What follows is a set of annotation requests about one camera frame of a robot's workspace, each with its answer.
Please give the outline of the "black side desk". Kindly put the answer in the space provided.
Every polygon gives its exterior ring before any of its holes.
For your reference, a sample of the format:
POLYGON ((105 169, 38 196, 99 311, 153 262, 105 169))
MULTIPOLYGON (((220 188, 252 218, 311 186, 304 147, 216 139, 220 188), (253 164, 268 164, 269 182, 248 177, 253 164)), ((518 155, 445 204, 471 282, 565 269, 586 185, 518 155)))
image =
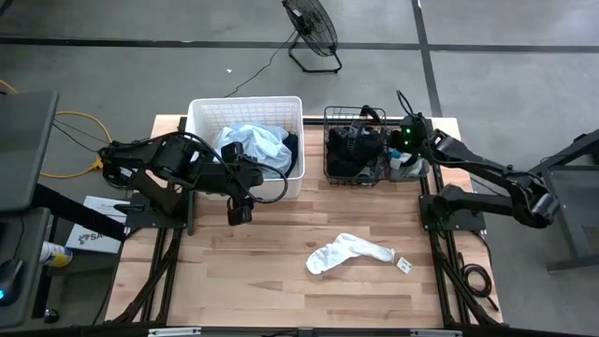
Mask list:
POLYGON ((17 327, 31 315, 39 258, 50 218, 46 208, 0 216, 0 263, 14 256, 23 262, 18 298, 8 306, 0 306, 0 330, 17 327))

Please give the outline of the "sage green cloth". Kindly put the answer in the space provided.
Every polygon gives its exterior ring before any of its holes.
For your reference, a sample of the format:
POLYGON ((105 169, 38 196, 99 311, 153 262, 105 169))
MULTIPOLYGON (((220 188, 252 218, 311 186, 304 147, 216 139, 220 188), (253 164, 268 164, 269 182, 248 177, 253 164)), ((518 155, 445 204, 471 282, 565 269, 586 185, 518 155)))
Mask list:
POLYGON ((417 180, 425 176, 428 173, 428 163, 425 159, 418 159, 413 166, 409 168, 406 175, 408 179, 417 180))

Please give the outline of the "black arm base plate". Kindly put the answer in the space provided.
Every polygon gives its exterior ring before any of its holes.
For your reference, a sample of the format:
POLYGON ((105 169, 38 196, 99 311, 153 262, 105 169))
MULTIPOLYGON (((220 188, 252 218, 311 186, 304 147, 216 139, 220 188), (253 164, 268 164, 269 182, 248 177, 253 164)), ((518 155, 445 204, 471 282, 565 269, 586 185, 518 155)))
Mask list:
POLYGON ((195 193, 178 187, 175 189, 181 198, 175 205, 173 213, 167 214, 151 201, 136 191, 128 204, 119 203, 114 209, 126 215, 124 225, 130 228, 171 228, 183 229, 189 236, 195 232, 193 219, 195 215, 195 193))
POLYGON ((486 223, 481 212, 452 209, 435 203, 436 196, 422 195, 418 198, 422 227, 427 231, 480 231, 486 223))

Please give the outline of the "silver metal bracket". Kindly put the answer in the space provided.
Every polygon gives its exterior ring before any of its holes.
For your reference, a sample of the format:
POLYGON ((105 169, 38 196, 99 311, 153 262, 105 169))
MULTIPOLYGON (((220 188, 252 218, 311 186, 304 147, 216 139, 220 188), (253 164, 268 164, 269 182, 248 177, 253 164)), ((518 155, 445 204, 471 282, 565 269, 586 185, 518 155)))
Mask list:
POLYGON ((409 337, 463 337, 459 330, 410 330, 409 337))
POLYGON ((147 337, 198 337, 201 332, 201 327, 160 328, 150 329, 147 337))

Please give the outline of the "black desk support bar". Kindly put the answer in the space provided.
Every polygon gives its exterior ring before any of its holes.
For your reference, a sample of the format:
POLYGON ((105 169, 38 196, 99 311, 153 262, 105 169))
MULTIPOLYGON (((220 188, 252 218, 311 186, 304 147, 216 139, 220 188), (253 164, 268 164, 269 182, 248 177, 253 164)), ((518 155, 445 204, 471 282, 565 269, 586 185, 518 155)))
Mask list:
POLYGON ((47 208, 56 217, 81 225, 119 242, 124 242, 127 239, 124 226, 121 223, 71 198, 65 197, 43 184, 37 184, 31 206, 34 208, 47 208))

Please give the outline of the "black briefs with patterned waistband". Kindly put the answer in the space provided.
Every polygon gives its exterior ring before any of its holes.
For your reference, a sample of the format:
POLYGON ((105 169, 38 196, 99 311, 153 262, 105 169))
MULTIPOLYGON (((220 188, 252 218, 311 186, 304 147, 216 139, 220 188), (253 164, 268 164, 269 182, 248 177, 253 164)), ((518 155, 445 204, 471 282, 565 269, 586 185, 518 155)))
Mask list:
POLYGON ((369 161, 370 152, 362 143, 356 141, 352 149, 348 148, 348 136, 347 127, 335 127, 329 131, 326 144, 329 176, 355 177, 369 161))

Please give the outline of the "white yellow canister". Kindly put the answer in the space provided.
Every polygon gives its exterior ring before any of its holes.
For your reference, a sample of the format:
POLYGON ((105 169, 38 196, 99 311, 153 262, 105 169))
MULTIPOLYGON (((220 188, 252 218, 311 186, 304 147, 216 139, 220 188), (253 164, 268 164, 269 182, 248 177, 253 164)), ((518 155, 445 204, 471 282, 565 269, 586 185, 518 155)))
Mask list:
POLYGON ((52 242, 43 242, 39 262, 48 267, 63 268, 71 262, 72 257, 73 253, 69 248, 52 242))

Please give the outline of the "black computer mouse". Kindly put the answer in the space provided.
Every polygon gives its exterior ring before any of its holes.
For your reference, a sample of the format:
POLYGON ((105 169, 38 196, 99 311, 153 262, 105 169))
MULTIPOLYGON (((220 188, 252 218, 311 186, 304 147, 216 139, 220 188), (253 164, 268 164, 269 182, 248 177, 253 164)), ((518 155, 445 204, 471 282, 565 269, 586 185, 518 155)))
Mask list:
POLYGON ((17 258, 0 263, 0 306, 17 300, 22 288, 23 261, 17 258))

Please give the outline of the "small grey plastic bin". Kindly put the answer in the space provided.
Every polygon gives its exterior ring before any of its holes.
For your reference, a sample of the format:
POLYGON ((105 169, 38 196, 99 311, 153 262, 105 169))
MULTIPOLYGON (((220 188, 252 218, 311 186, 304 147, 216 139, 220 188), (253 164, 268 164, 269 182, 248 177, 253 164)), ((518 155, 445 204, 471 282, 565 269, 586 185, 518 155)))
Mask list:
POLYGON ((419 180, 429 172, 429 163, 419 154, 401 152, 387 148, 387 178, 393 183, 419 180))

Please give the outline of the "black floor fan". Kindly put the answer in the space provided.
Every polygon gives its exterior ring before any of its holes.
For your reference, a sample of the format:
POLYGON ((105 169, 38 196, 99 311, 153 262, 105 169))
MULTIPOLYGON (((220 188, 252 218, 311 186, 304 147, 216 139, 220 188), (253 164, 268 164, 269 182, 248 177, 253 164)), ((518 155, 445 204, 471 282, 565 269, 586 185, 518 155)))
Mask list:
POLYGON ((296 36, 287 48, 288 56, 304 73, 337 74, 343 64, 337 54, 338 36, 334 24, 320 0, 282 0, 287 17, 295 28, 296 36), (299 39, 320 57, 333 57, 337 66, 331 69, 309 69, 294 55, 299 39))

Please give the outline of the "dark grey monitor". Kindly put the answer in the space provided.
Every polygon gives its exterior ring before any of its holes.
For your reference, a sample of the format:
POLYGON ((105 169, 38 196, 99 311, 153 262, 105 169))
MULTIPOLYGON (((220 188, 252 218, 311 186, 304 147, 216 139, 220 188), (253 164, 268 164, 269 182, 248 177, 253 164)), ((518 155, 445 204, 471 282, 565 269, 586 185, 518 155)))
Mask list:
POLYGON ((49 142, 59 95, 0 95, 0 212, 29 208, 49 142))

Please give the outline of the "dark grey metal stand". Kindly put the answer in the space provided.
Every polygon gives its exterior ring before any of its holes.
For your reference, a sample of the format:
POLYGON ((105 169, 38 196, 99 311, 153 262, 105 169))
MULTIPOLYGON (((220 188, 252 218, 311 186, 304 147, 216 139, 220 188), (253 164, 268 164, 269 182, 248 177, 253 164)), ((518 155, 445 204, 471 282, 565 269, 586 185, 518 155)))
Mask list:
POLYGON ((570 257, 547 264, 549 273, 599 266, 599 243, 592 247, 589 228, 599 230, 599 128, 576 137, 559 152, 530 168, 560 202, 556 221, 570 257))

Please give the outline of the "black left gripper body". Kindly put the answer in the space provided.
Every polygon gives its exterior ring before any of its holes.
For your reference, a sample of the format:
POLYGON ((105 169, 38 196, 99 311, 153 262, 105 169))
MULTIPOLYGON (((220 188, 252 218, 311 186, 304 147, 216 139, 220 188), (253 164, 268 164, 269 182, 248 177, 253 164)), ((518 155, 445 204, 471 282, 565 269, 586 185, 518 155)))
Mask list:
POLYGON ((250 195, 249 189, 244 187, 243 185, 239 185, 238 183, 228 183, 226 185, 226 193, 233 199, 237 201, 249 199, 253 200, 254 198, 250 195))

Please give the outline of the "white plastic laundry basket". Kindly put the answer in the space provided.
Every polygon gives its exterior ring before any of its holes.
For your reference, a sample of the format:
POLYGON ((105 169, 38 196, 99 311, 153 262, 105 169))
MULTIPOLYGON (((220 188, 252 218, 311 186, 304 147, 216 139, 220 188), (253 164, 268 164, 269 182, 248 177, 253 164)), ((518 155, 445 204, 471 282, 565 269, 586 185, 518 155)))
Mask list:
POLYGON ((288 189, 285 193, 286 198, 297 198, 305 173, 301 100, 296 96, 196 99, 189 105, 185 131, 216 145, 219 133, 235 123, 280 126, 298 137, 298 158, 287 178, 288 189))

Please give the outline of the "white sock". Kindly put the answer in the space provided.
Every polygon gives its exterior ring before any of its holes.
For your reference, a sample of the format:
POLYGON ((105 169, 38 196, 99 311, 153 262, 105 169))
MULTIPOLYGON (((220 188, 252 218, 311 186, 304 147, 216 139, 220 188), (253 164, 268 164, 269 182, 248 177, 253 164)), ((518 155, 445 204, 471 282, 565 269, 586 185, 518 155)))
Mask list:
POLYGON ((391 263, 395 259, 395 250, 366 241, 348 233, 339 234, 334 242, 312 252, 307 261, 307 270, 314 275, 329 271, 350 258, 366 256, 391 263))

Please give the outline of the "navy blue patterned cloth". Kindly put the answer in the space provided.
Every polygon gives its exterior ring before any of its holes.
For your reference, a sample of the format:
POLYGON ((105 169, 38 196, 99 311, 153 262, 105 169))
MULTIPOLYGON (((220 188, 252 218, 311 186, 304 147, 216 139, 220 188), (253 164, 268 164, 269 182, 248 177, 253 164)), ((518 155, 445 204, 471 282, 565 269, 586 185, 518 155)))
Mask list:
POLYGON ((298 161, 299 137, 295 134, 289 133, 288 136, 283 140, 283 145, 291 152, 289 168, 285 172, 285 176, 289 177, 298 161))

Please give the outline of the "white printed cardboard box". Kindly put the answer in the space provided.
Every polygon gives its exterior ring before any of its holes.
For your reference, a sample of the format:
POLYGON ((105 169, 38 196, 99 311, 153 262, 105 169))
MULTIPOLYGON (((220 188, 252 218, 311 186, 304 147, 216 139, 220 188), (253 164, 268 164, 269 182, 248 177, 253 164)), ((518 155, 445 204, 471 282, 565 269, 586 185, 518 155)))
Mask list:
MULTIPOLYGON (((126 215, 114 208, 117 204, 129 204, 129 202, 93 196, 87 196, 83 202, 85 207, 100 212, 123 225, 126 220, 126 215)), ((116 254, 121 247, 121 243, 79 224, 75 224, 69 234, 65 247, 98 253, 116 254)))

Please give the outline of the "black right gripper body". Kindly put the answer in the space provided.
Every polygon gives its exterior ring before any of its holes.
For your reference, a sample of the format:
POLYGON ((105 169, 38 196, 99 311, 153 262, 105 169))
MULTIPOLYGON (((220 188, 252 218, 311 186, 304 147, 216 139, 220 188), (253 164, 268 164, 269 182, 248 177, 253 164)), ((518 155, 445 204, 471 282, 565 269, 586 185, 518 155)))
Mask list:
POLYGON ((392 130, 390 147, 432 161, 429 140, 427 119, 422 114, 411 114, 401 119, 399 127, 392 130))

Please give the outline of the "pale patterned cloth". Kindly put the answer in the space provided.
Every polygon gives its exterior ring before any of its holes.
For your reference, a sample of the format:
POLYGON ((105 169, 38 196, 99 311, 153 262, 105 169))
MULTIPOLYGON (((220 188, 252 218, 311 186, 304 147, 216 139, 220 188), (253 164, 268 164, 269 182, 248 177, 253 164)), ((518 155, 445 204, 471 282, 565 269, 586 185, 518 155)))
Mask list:
POLYGON ((284 145, 289 133, 278 125, 234 123, 225 126, 213 139, 212 145, 221 151, 231 142, 240 142, 243 152, 261 164, 287 173, 292 164, 292 151, 284 145))

